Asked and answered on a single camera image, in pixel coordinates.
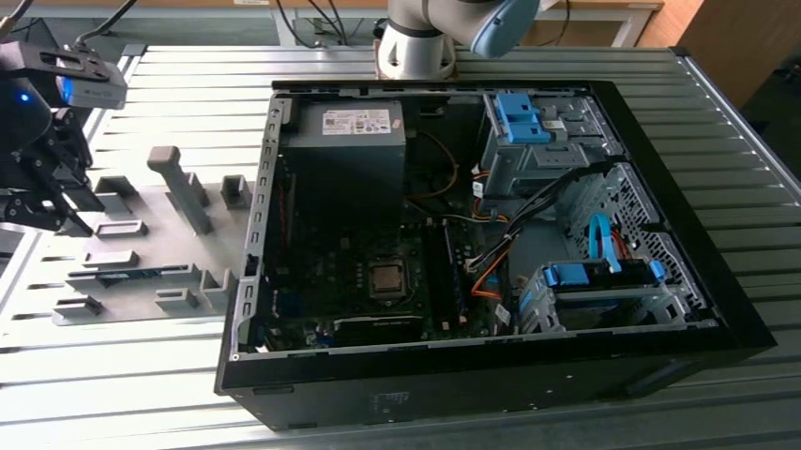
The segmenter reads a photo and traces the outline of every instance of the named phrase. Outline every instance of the sticker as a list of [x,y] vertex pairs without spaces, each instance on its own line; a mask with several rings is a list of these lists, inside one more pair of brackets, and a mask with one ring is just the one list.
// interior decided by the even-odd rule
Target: sticker
[[495,316],[498,316],[498,319],[501,319],[501,322],[505,325],[510,324],[511,314],[501,304],[495,307]]
[[547,129],[566,129],[565,122],[561,120],[543,120],[542,126]]
[[473,195],[479,199],[485,198],[485,185],[477,181],[473,182]]
[[323,114],[326,136],[390,133],[390,110],[331,110]]

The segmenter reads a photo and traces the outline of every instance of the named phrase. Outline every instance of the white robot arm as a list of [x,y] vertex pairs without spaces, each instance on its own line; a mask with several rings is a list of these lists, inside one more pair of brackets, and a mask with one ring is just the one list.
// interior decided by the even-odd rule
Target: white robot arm
[[487,58],[503,56],[529,31],[538,9],[539,0],[390,0],[378,49],[382,77],[447,78],[452,40]]

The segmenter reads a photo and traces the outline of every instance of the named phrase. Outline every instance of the gray 3d-printed holder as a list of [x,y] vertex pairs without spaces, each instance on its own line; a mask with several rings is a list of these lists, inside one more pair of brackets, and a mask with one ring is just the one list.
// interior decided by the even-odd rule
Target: gray 3d-printed holder
[[198,234],[211,231],[210,217],[203,210],[206,192],[199,195],[200,183],[196,178],[184,174],[180,165],[180,150],[173,146],[152,147],[149,150],[148,167],[164,177],[164,183],[172,194],[172,201],[184,213],[187,222]]

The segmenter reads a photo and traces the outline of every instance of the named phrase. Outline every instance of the slotted aluminum surface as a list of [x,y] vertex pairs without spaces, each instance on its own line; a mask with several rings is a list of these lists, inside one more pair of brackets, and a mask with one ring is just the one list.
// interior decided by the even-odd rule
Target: slotted aluminum surface
[[[519,50],[499,61],[459,56],[469,79],[617,82],[778,347],[631,402],[275,434],[211,391],[223,318],[53,326],[59,289],[28,286],[47,287],[71,269],[59,261],[44,265],[43,256],[79,249],[48,247],[47,239],[32,236],[24,242],[32,247],[21,261],[27,270],[0,322],[4,448],[47,442],[80,449],[801,446],[797,183],[691,60],[667,51],[606,49]],[[135,184],[159,184],[144,160],[152,145],[172,144],[200,179],[239,173],[252,179],[271,81],[370,79],[372,52],[149,47],[121,66],[128,106],[95,115],[87,127],[92,176],[123,173]],[[29,318],[12,321],[12,314]]]

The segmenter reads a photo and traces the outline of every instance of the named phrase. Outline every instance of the power supply label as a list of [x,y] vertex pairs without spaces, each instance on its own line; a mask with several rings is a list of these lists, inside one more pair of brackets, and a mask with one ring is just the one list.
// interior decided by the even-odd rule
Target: power supply label
[[323,135],[390,133],[390,110],[330,110],[323,114]]

